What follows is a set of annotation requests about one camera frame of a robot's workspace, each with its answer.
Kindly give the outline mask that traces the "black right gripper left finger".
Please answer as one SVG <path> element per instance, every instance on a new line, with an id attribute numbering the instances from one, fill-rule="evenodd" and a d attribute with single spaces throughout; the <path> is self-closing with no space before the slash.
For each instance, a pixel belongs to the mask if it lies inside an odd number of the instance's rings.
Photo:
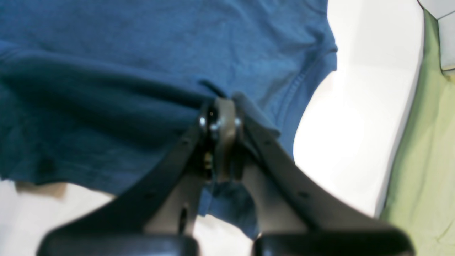
<path id="1" fill-rule="evenodd" d="M 200 194 L 213 181 L 219 100 L 151 172 L 98 210 L 49 232 L 39 256 L 199 256 L 192 236 Z"/>

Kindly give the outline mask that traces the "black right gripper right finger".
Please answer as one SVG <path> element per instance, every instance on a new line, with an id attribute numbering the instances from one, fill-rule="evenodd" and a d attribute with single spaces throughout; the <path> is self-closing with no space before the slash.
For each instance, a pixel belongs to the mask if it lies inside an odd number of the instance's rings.
<path id="1" fill-rule="evenodd" d="M 255 203 L 252 256 L 413 256 L 401 230 L 349 207 L 306 176 L 274 136 L 229 99 L 215 101 L 215 172 Z"/>

